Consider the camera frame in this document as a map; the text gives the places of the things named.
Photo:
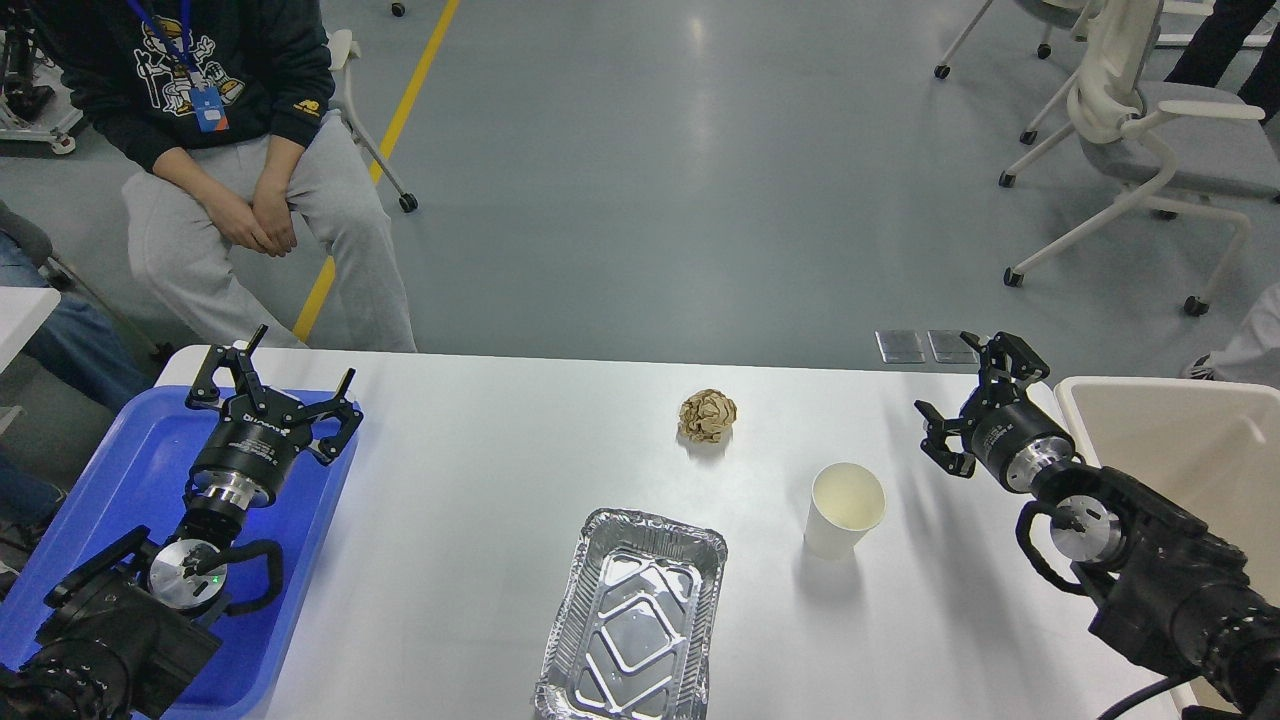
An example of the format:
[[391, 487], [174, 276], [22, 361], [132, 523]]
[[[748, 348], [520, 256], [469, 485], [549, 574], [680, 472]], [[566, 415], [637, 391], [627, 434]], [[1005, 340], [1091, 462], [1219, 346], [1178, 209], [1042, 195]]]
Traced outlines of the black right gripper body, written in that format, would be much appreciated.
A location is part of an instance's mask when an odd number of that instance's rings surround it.
[[1009, 492], [1032, 495], [1036, 477], [1076, 455], [1074, 439], [1030, 401], [980, 401], [965, 450]]

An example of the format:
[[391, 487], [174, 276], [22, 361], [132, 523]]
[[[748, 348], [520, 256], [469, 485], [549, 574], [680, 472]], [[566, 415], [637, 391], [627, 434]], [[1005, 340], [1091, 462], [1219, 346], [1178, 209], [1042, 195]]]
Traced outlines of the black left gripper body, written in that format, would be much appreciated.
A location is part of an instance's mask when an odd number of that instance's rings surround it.
[[232, 398], [221, 407], [219, 423], [189, 471], [198, 492], [216, 483], [248, 482], [248, 506], [268, 507], [276, 501], [301, 451], [311, 442], [308, 425], [288, 427], [285, 416], [301, 416], [303, 404], [292, 395], [269, 395], [266, 407], [251, 398]]

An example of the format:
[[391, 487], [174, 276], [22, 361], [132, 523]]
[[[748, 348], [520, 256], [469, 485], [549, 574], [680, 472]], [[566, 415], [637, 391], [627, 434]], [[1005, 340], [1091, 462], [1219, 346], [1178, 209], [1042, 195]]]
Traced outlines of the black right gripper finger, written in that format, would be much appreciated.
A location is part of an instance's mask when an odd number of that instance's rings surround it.
[[1024, 389], [1050, 377], [1050, 365], [1020, 337], [1004, 331], [982, 342], [964, 331], [960, 340], [978, 354], [978, 384], [963, 409], [996, 409], [1021, 402]]
[[977, 464], [974, 454], [951, 450], [948, 438], [969, 438], [974, 421], [964, 416], [946, 419], [933, 404], [925, 400], [915, 400], [914, 409], [924, 419], [925, 437], [920, 442], [920, 450], [948, 475], [972, 478]]

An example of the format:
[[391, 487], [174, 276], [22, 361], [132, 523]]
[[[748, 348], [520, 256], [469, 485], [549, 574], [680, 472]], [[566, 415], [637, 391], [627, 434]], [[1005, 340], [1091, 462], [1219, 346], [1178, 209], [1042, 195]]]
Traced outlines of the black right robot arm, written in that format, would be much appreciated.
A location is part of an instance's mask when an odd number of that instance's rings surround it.
[[1074, 438], [1028, 397], [1050, 366], [1019, 336], [959, 334], [979, 363], [956, 418], [918, 400], [922, 451], [954, 477], [983, 466], [1027, 495], [1015, 538], [1055, 588], [1087, 597], [1089, 630], [1160, 679], [1103, 712], [1116, 719], [1197, 678], [1231, 719], [1275, 719], [1277, 609], [1251, 588], [1245, 555], [1137, 478], [1083, 461]]

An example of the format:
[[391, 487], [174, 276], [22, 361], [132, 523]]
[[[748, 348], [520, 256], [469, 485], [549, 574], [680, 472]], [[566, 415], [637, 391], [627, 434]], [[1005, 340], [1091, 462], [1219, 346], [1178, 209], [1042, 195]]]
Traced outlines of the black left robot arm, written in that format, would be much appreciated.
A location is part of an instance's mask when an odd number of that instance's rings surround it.
[[5, 719], [233, 719], [300, 615], [357, 445], [333, 396], [214, 346], [132, 400], [3, 605]]

